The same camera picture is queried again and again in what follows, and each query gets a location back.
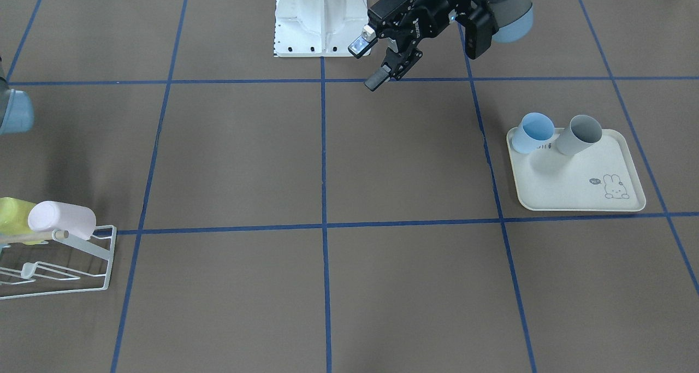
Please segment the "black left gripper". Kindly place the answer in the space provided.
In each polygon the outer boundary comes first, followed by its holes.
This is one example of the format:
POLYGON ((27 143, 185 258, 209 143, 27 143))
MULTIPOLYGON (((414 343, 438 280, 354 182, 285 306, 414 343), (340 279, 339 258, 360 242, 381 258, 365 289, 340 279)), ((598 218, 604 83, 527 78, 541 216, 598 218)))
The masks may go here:
POLYGON ((434 39, 452 21, 467 12, 475 0, 378 0, 369 7, 369 36, 360 35, 349 46, 354 58, 370 54, 380 40, 387 40, 386 55, 376 71, 364 80, 374 92, 390 79, 400 80, 422 58, 419 43, 434 39))

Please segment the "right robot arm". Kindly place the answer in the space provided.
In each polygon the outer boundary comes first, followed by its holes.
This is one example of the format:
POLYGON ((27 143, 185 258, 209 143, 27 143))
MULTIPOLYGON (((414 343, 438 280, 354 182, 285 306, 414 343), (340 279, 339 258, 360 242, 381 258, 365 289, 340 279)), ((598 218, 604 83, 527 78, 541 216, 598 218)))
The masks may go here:
POLYGON ((11 88, 1 64, 1 135, 25 133, 33 127, 32 100, 27 92, 11 88))

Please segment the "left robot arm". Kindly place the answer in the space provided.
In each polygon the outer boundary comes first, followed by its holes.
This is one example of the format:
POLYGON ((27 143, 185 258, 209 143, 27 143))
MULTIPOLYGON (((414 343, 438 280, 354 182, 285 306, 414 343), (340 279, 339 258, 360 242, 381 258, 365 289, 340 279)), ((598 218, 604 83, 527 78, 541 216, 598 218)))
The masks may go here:
POLYGON ((360 58, 380 40, 386 55, 365 80, 376 90, 388 80, 402 79, 422 59, 419 44, 434 39, 452 22, 465 35, 465 54, 474 60, 493 42, 509 44, 524 37, 534 25, 532 0, 378 0, 368 10, 369 21, 348 45, 349 54, 360 58))

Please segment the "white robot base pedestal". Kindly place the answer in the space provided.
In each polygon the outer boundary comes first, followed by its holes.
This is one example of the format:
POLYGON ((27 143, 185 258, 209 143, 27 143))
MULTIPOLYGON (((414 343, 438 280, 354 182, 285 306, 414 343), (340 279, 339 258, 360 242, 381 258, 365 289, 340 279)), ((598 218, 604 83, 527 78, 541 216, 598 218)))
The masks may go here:
POLYGON ((275 0, 273 56, 352 57, 369 22, 367 0, 275 0))

